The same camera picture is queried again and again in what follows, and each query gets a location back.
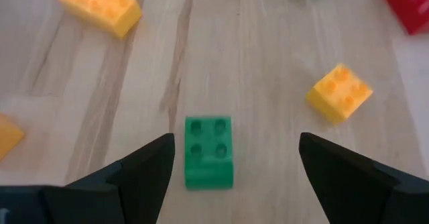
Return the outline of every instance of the lego brick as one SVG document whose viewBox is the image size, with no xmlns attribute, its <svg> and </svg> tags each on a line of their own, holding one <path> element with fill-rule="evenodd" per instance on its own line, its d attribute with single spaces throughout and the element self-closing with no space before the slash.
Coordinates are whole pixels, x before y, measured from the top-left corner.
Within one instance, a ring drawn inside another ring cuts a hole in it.
<svg viewBox="0 0 429 224">
<path fill-rule="evenodd" d="M 184 171 L 188 189 L 233 187 L 230 117 L 186 118 Z"/>
<path fill-rule="evenodd" d="M 429 32 L 429 0 L 386 0 L 410 34 Z"/>
<path fill-rule="evenodd" d="M 59 0 L 69 11 L 119 38 L 141 17 L 137 0 Z"/>
<path fill-rule="evenodd" d="M 0 113 L 0 160 L 15 147 L 24 133 Z"/>
<path fill-rule="evenodd" d="M 307 93 L 306 98 L 334 124 L 350 117 L 371 96 L 371 88 L 339 64 Z"/>
</svg>

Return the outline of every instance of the wood grain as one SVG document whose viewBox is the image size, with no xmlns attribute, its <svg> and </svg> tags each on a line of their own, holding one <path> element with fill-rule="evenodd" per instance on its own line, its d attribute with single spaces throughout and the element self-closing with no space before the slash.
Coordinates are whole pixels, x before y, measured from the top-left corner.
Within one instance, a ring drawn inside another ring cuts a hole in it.
<svg viewBox="0 0 429 224">
<path fill-rule="evenodd" d="M 416 69 L 429 37 L 405 36 L 383 0 L 139 3 L 121 41 L 56 0 L 0 0 L 0 112 L 26 132 L 0 184 L 66 184 L 166 132 L 176 159 L 159 223 L 328 223 L 298 155 L 303 131 L 427 178 L 429 98 L 411 82 L 428 83 Z M 338 62 L 374 94 L 333 127 L 304 95 Z M 184 188 L 187 115 L 232 117 L 234 189 Z"/>
</svg>

